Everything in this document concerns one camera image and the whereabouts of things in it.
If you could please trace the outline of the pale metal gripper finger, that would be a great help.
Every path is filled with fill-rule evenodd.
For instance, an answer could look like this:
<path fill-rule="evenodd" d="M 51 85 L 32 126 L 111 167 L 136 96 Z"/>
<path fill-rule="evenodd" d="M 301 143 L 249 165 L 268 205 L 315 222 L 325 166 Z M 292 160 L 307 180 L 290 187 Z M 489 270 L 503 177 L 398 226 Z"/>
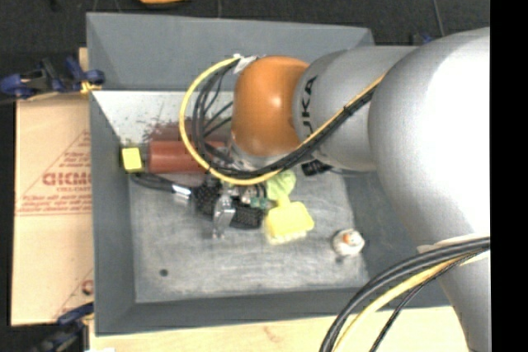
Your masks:
<path fill-rule="evenodd" d="M 213 212 L 213 229 L 212 229 L 212 237 L 214 239 L 220 239 L 224 236 L 225 232 L 225 217 L 226 213 L 222 208 L 215 208 Z"/>
<path fill-rule="evenodd" d="M 219 200 L 219 208 L 222 208 L 226 213 L 224 222 L 225 227 L 228 228 L 236 214 L 236 208 L 233 204 L 232 198 L 229 195 L 222 195 Z"/>

